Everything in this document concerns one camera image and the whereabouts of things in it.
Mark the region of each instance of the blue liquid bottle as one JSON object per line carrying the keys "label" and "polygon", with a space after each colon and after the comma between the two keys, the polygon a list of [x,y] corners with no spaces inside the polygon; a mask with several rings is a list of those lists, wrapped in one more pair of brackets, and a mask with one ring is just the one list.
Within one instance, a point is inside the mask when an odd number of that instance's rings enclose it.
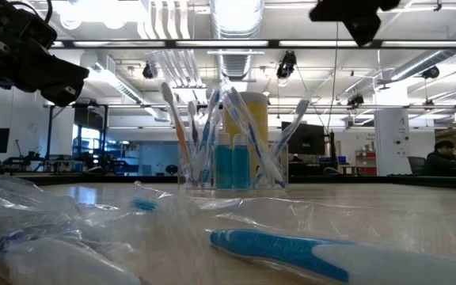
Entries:
{"label": "blue liquid bottle", "polygon": [[249,149],[247,135],[237,134],[234,136],[234,187],[237,189],[249,189],[251,186]]}
{"label": "blue liquid bottle", "polygon": [[215,147],[215,187],[217,189],[232,188],[231,159],[230,134],[220,133]]}

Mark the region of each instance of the ceiling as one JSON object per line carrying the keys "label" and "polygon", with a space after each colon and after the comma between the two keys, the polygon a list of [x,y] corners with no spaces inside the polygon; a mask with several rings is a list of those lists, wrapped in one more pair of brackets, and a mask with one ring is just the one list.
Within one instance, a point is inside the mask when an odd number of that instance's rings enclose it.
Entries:
{"label": "ceiling", "polygon": [[[46,10],[44,0],[28,0],[40,13]],[[120,6],[119,12],[109,13],[112,17],[127,16],[127,22],[122,28],[106,28],[102,22],[83,22],[75,30],[68,30],[62,27],[60,22],[60,11],[67,1],[53,1],[56,12],[51,20],[53,27],[58,31],[59,38],[73,40],[116,40],[116,39],[141,39],[137,33],[137,24],[132,18],[138,17],[140,1],[118,1],[115,5]],[[164,21],[163,26],[167,30],[167,3],[163,2]],[[94,6],[93,13],[102,9]],[[265,1],[263,14],[263,25],[261,38],[265,39],[310,39],[327,40],[338,38],[350,40],[351,37],[342,23],[317,23],[311,22],[308,18],[310,7],[314,2],[298,2],[288,0]],[[406,40],[446,40],[452,39],[456,33],[456,0],[449,0],[443,5],[439,12],[431,11],[436,6],[436,1],[414,1],[402,0],[398,12],[380,13],[382,26],[376,36],[377,39],[406,39]],[[195,39],[212,38],[211,15],[209,1],[190,0],[188,1],[188,30]],[[156,17],[156,9],[153,5],[153,21]],[[196,64],[203,83],[206,84],[207,94],[217,86],[219,79],[217,60],[215,55],[208,55],[206,50],[195,50]],[[265,50],[263,55],[255,55],[250,82],[247,85],[248,91],[270,93],[271,104],[282,105],[296,104],[304,95],[306,89],[318,97],[318,104],[327,105],[338,102],[345,104],[345,100],[351,96],[344,93],[346,89],[353,86],[363,76],[375,76],[378,71],[392,70],[404,63],[413,60],[423,54],[421,50],[381,50],[378,61],[376,50],[297,50],[295,54],[298,60],[300,73],[295,71],[286,86],[278,88],[276,80],[276,66],[282,59],[285,50]],[[152,59],[151,51],[143,50],[98,50],[99,59],[109,55],[117,63],[116,73],[124,78],[129,84],[138,90],[147,102],[162,104],[157,93],[158,80],[147,80],[142,75],[146,61]],[[422,78],[410,78],[405,81],[408,86],[408,97],[410,103],[419,104],[425,101],[426,94],[429,97],[437,96],[441,105],[456,105],[456,95],[442,99],[441,94],[456,90],[456,56],[451,57],[439,64],[441,74],[437,79],[428,80],[425,88]],[[366,104],[372,102],[373,88],[362,90]],[[121,104],[127,101],[109,84],[100,80],[88,79],[85,85],[83,97],[93,97],[99,103]],[[438,113],[445,115],[452,114],[451,110],[444,110]],[[132,110],[124,113],[123,110],[116,112],[118,116],[126,114],[147,114],[143,110]]]}

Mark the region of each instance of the yellow container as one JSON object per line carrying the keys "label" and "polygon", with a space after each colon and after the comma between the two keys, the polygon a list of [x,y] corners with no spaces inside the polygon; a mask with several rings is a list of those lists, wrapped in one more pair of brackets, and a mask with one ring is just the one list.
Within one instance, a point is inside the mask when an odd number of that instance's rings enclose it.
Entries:
{"label": "yellow container", "polygon": [[[261,139],[268,145],[268,99],[262,93],[256,92],[241,92],[242,99],[247,105],[253,119],[258,126],[258,132]],[[234,136],[240,133],[237,124],[233,121],[230,114],[224,110],[224,131],[230,134],[231,146],[234,146]],[[251,180],[254,181],[257,176],[257,169],[260,167],[257,153],[254,146],[249,146],[249,156],[251,161]]]}

